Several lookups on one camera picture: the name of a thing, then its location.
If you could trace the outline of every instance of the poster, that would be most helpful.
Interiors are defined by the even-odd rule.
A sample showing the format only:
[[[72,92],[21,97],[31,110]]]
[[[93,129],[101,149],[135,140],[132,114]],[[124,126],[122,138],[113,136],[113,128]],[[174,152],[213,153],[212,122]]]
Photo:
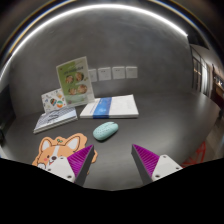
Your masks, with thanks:
[[[78,58],[56,67],[61,89],[68,106],[94,102],[87,58]]]

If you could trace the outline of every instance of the illustration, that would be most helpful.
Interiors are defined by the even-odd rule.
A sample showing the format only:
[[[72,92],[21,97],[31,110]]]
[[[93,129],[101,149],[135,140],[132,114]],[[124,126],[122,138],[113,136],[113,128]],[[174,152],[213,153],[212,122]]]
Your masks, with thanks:
[[[81,133],[74,134],[65,139],[57,137],[54,140],[45,137],[39,146],[39,154],[33,161],[32,165],[41,169],[47,169],[60,156],[69,157],[73,153],[85,148],[87,137]],[[98,153],[94,150],[95,155],[92,163],[96,161]]]
[[[86,57],[66,62],[56,69],[67,104],[78,106],[94,102]]]
[[[43,94],[41,98],[45,113],[67,106],[61,89]]]

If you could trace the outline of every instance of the corgi cutout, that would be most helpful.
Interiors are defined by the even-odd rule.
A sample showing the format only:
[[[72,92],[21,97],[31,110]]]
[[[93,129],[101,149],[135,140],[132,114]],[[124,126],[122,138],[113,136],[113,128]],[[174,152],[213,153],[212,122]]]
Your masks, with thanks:
[[[45,137],[39,146],[39,154],[33,161],[32,165],[41,169],[47,169],[58,157],[69,157],[73,153],[85,148],[87,142],[86,136],[81,133],[72,135],[68,139],[57,137],[55,140]],[[92,163],[96,161],[98,153],[94,150],[95,155]]]

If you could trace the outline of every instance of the pink triangle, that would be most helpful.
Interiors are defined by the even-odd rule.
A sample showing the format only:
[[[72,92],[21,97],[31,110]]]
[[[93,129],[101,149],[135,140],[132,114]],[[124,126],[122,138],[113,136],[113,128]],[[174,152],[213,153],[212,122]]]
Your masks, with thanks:
[[[145,169],[147,170],[148,174],[152,177],[152,174],[155,170],[155,167],[159,161],[158,155],[155,153],[149,151],[148,149],[145,149],[138,145],[133,145],[136,152],[138,153]]]
[[[81,168],[83,167],[83,164],[85,163],[86,158],[87,158],[92,147],[93,147],[93,145],[90,145],[86,148],[79,150],[78,152],[75,152],[71,156],[67,157],[67,160],[68,160],[76,178],[78,177],[79,172],[80,172]]]

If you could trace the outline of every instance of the picture book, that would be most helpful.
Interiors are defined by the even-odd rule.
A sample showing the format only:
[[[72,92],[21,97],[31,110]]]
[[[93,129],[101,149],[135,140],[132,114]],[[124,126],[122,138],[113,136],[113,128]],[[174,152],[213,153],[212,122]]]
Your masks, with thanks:
[[[66,62],[57,66],[56,69],[67,106],[94,102],[86,57]]]
[[[58,110],[67,105],[62,89],[57,89],[41,96],[45,113]]]

